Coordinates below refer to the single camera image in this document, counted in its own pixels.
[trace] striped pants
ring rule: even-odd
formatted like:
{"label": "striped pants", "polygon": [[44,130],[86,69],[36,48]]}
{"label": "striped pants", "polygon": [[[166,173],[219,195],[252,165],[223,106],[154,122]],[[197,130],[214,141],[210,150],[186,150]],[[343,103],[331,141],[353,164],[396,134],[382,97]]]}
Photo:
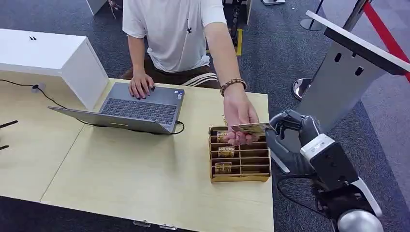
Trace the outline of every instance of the striped pants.
{"label": "striped pants", "polygon": [[[154,63],[148,54],[144,61],[145,73],[150,76],[155,83],[164,83],[180,86],[220,88],[218,78],[209,66],[202,66],[192,70],[182,72],[165,72],[155,68]],[[121,79],[131,80],[133,69],[128,70]]]}

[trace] cardboard organizer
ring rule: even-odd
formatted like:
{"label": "cardboard organizer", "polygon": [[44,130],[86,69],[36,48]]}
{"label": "cardboard organizer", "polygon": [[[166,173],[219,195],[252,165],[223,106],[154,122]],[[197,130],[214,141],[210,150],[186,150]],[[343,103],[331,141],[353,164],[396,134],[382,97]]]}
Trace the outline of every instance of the cardboard organizer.
{"label": "cardboard organizer", "polygon": [[227,127],[209,129],[209,171],[211,182],[267,181],[271,176],[270,153],[266,137],[251,145],[232,147],[218,141],[218,131]]}

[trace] laptop keyboard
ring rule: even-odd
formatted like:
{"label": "laptop keyboard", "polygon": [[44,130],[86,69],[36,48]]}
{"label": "laptop keyboard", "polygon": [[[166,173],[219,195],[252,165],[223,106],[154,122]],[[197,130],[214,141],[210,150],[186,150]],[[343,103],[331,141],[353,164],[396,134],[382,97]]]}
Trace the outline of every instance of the laptop keyboard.
{"label": "laptop keyboard", "polygon": [[160,124],[171,125],[175,111],[175,105],[109,98],[101,113],[105,115],[152,120]]}

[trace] beaded bracelet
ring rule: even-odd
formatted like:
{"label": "beaded bracelet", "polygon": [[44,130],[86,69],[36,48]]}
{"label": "beaded bracelet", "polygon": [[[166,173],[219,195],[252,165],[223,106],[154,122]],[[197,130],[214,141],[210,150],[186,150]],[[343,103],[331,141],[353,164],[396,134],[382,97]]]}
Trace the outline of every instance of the beaded bracelet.
{"label": "beaded bracelet", "polygon": [[242,80],[242,79],[235,78],[235,79],[232,79],[232,80],[228,81],[227,83],[225,83],[224,85],[222,85],[220,87],[220,94],[224,97],[223,94],[224,94],[226,88],[229,87],[230,85],[233,85],[233,84],[236,84],[236,83],[241,83],[244,86],[244,90],[246,90],[247,86],[246,86],[245,81]]}

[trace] red rope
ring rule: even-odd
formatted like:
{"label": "red rope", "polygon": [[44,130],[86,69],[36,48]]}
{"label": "red rope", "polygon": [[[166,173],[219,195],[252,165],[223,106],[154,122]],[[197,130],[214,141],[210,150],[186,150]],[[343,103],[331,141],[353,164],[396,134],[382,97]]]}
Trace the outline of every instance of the red rope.
{"label": "red rope", "polygon": [[[367,2],[364,5],[363,11],[369,18],[373,27],[376,29],[376,32],[379,34],[381,40],[383,41],[384,45],[386,45],[390,54],[404,60],[407,63],[410,63],[409,58],[407,58],[406,54],[403,52],[401,47],[398,45],[393,35],[389,32],[386,25],[382,22],[382,20],[377,15],[376,11],[370,5],[370,3]],[[406,77],[407,77],[407,80],[410,82],[410,72],[406,74]]]}

